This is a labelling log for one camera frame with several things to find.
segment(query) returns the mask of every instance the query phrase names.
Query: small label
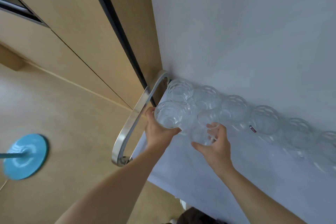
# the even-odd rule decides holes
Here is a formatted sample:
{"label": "small label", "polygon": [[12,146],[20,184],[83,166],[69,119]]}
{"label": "small label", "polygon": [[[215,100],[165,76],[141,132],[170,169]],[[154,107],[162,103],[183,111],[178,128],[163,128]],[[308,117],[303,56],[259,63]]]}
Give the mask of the small label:
{"label": "small label", "polygon": [[257,133],[257,131],[250,125],[250,129],[254,132]]}

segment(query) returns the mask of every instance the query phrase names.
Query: forearm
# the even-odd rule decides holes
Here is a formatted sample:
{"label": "forearm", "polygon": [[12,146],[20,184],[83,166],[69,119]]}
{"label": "forearm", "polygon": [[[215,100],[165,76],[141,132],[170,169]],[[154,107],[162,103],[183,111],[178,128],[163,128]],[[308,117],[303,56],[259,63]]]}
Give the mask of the forearm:
{"label": "forearm", "polygon": [[146,149],[72,205],[57,224],[126,224],[150,172],[163,152],[162,149]]}
{"label": "forearm", "polygon": [[267,196],[235,169],[220,175],[251,224],[305,222]]}

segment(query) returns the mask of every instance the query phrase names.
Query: metal handle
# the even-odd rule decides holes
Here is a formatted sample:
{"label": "metal handle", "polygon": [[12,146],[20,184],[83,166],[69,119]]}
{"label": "metal handle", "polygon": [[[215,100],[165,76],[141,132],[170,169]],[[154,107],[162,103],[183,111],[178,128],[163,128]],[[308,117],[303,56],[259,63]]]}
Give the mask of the metal handle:
{"label": "metal handle", "polygon": [[124,127],[120,131],[120,134],[117,137],[117,140],[112,149],[112,162],[117,166],[122,167],[132,160],[131,157],[124,156],[124,150],[128,139],[131,136],[135,126],[137,125],[141,114],[145,109],[145,106],[148,104],[160,82],[166,77],[169,83],[169,73],[166,70],[161,70],[160,72],[158,72],[153,81],[153,85],[146,87],[139,101],[135,105],[131,115],[128,117]]}

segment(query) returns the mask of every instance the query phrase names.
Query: floor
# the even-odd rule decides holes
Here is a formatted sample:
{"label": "floor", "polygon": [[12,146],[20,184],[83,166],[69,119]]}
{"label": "floor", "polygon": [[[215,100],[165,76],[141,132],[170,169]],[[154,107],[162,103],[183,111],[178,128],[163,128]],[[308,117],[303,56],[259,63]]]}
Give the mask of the floor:
{"label": "floor", "polygon": [[[48,137],[50,154],[34,176],[9,180],[0,191],[2,223],[51,224],[118,167],[111,150],[130,111],[30,65],[0,67],[0,152],[29,133]],[[130,154],[146,124],[141,118]],[[0,186],[6,178],[1,174]],[[166,223],[183,212],[179,200],[147,182],[128,221]]]}

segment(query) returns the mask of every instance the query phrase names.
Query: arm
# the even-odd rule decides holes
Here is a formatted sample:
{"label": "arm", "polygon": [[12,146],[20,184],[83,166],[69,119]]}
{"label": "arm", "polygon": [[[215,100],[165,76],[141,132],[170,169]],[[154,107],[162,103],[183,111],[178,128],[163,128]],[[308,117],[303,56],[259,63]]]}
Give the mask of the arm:
{"label": "arm", "polygon": [[203,154],[216,175],[229,188],[251,224],[305,224],[303,220],[267,196],[235,170],[231,162],[226,128],[222,124],[216,132],[211,129],[208,133],[215,133],[213,136],[217,138],[212,145],[204,146],[196,142],[191,144]]}
{"label": "arm", "polygon": [[146,112],[147,147],[136,159],[118,169],[74,203],[56,224],[126,224],[145,182],[179,128],[167,129],[154,118],[154,107]]}

